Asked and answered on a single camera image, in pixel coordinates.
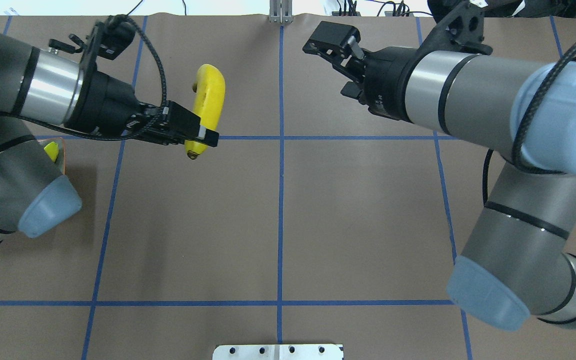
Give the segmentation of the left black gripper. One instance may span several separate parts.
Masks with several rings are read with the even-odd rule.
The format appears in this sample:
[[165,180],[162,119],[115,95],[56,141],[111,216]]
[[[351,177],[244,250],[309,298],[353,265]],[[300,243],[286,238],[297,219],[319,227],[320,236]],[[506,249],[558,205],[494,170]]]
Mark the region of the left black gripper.
[[[82,73],[77,101],[66,121],[64,132],[78,137],[118,138],[134,134],[153,120],[157,105],[137,100],[133,87],[98,70]],[[201,117],[174,101],[166,101],[160,116],[164,145],[199,142],[218,145],[219,133],[201,125]]]

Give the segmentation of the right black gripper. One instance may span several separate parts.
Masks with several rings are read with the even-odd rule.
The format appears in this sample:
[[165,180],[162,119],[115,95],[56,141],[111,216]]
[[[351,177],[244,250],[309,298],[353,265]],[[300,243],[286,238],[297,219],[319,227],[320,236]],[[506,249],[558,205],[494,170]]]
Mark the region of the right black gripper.
[[[307,55],[321,57],[338,71],[345,71],[345,61],[358,60],[365,66],[363,97],[368,111],[374,116],[409,122],[405,109],[406,83],[418,52],[413,47],[385,47],[364,50],[359,45],[361,32],[347,23],[320,22],[302,46]],[[360,101],[362,89],[348,81],[341,95]]]

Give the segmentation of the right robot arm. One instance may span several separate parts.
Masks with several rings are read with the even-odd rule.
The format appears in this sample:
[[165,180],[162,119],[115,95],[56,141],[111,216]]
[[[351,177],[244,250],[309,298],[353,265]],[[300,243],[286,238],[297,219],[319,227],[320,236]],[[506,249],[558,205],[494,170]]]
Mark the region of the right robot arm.
[[418,48],[362,48],[359,30],[320,22],[302,47],[349,81],[375,116],[482,146],[505,161],[446,286],[464,312],[504,331],[531,316],[576,331],[576,43],[555,63],[495,57],[483,19],[439,23]]

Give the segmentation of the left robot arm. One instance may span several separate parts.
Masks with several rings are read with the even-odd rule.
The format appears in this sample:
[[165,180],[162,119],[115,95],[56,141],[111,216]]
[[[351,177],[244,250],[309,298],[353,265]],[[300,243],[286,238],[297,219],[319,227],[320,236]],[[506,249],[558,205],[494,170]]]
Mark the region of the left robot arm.
[[[132,85],[98,69],[98,57],[116,59],[135,34],[157,65],[159,105],[137,100]],[[86,41],[69,38],[71,44],[51,39],[43,50],[0,33],[0,244],[16,232],[39,237],[82,208],[63,161],[47,153],[27,123],[92,141],[218,145],[216,127],[201,114],[223,105],[214,67],[199,69],[190,111],[168,100],[162,60],[128,14],[96,22]]]

